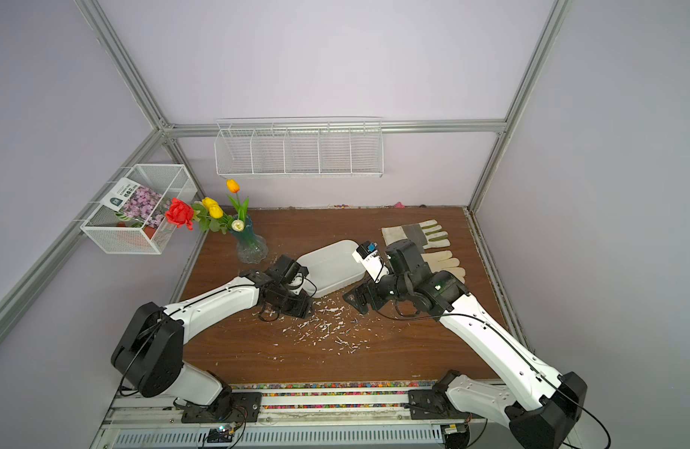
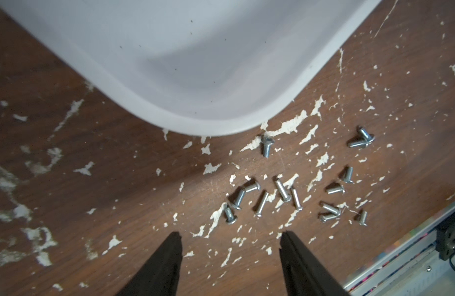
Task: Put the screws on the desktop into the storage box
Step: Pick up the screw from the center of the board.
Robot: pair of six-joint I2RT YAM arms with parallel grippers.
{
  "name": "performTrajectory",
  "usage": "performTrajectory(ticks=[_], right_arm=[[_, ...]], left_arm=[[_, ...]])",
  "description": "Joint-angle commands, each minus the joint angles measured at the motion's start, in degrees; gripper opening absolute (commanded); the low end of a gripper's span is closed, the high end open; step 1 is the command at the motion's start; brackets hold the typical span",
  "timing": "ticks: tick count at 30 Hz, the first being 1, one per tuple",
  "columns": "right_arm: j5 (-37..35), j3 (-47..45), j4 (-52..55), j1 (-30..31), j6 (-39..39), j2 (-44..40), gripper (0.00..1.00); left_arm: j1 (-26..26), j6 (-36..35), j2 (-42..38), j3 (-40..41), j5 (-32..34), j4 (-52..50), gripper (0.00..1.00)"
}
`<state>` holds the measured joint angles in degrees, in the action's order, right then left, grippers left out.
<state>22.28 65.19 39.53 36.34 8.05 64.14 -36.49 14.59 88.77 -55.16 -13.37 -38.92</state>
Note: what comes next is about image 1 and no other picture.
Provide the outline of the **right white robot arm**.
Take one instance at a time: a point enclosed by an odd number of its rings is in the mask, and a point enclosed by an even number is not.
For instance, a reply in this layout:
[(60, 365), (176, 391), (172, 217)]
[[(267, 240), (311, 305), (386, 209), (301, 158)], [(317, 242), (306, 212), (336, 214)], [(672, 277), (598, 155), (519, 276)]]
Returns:
[(472, 413), (508, 428), (524, 448), (565, 443), (584, 411), (587, 385), (578, 374), (562, 374), (533, 355), (455, 275), (430, 269), (409, 239), (390, 244), (385, 256), (367, 241), (352, 257), (370, 276), (344, 296), (360, 314), (379, 311), (390, 301), (409, 301), (467, 343), (503, 383), (498, 387), (451, 370), (431, 389), (408, 393), (411, 418)]

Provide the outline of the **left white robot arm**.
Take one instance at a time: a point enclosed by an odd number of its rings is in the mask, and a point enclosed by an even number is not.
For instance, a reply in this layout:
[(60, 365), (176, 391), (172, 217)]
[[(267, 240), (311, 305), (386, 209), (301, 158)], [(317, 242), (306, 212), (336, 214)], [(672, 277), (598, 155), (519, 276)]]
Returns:
[(167, 306), (146, 303), (133, 314), (111, 364), (145, 398), (165, 394), (211, 407), (225, 396), (226, 385), (187, 363), (185, 345), (222, 320), (258, 306), (306, 318), (312, 307), (312, 297), (305, 290), (307, 275), (307, 267), (281, 256), (265, 271), (243, 271), (192, 299)]

